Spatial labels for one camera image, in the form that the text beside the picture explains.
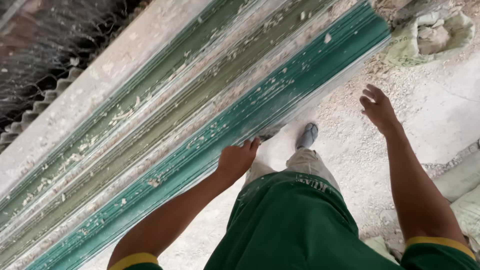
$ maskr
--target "pants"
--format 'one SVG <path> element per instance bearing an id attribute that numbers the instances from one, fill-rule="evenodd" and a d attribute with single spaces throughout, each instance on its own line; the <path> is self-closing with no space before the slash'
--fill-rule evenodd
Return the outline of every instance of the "pants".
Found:
<path id="1" fill-rule="evenodd" d="M 334 188 L 340 192 L 340 187 L 338 187 L 335 178 L 331 172 L 325 167 L 320 155 L 315 150 L 310 150 L 307 148 L 301 148 L 297 150 L 292 157 L 287 160 L 287 172 L 302 172 L 313 174 L 322 177 L 327 180 Z M 257 160 L 255 160 L 247 172 L 247 177 L 245 179 L 245 184 L 242 188 L 248 185 L 251 181 L 272 173 L 276 172 L 270 166 L 265 165 Z"/>

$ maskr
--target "shoe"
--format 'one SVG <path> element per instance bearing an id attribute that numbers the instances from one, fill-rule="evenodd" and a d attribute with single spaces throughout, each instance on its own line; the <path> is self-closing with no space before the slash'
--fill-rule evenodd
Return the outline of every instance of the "shoe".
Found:
<path id="1" fill-rule="evenodd" d="M 296 149 L 309 148 L 318 137 L 318 127 L 314 123 L 308 123 L 305 126 L 305 132 L 300 137 Z"/>

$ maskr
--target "left hand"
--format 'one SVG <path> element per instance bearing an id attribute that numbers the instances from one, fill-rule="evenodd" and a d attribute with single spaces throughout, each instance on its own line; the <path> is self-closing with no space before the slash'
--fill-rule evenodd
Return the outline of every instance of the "left hand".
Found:
<path id="1" fill-rule="evenodd" d="M 252 166 L 260 145 L 260 138 L 253 142 L 245 140 L 243 146 L 229 146 L 222 150 L 215 173 L 225 179 L 228 186 L 233 185 Z"/>

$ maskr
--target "debris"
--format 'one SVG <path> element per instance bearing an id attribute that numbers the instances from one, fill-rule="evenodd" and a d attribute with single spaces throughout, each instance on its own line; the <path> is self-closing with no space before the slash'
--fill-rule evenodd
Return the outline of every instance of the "debris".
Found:
<path id="1" fill-rule="evenodd" d="M 331 40 L 332 40 L 332 36 L 331 36 L 329 33 L 327 33 L 327 34 L 325 35 L 324 43 L 327 44 L 327 43 L 330 42 Z"/>

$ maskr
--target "concrete floor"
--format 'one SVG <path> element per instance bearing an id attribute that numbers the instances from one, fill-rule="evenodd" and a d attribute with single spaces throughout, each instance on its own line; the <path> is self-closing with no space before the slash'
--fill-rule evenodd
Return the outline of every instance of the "concrete floor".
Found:
<path id="1" fill-rule="evenodd" d="M 480 23 L 479 5 L 467 11 Z M 338 87 L 260 146 L 258 157 L 276 170 L 294 152 L 296 138 L 308 122 L 319 126 L 313 147 L 322 156 L 355 218 L 360 237 L 382 235 L 390 247 L 401 249 L 397 222 L 384 218 L 394 209 L 388 158 L 383 136 L 363 116 L 358 98 L 366 83 L 390 97 L 410 142 L 425 164 L 448 167 L 448 162 L 480 137 L 480 35 L 458 58 L 413 68 L 367 61 L 348 83 Z M 164 269 L 203 269 L 225 233 L 226 224 L 244 179 L 213 200 L 160 257 Z M 112 247 L 82 269 L 106 269 Z"/>

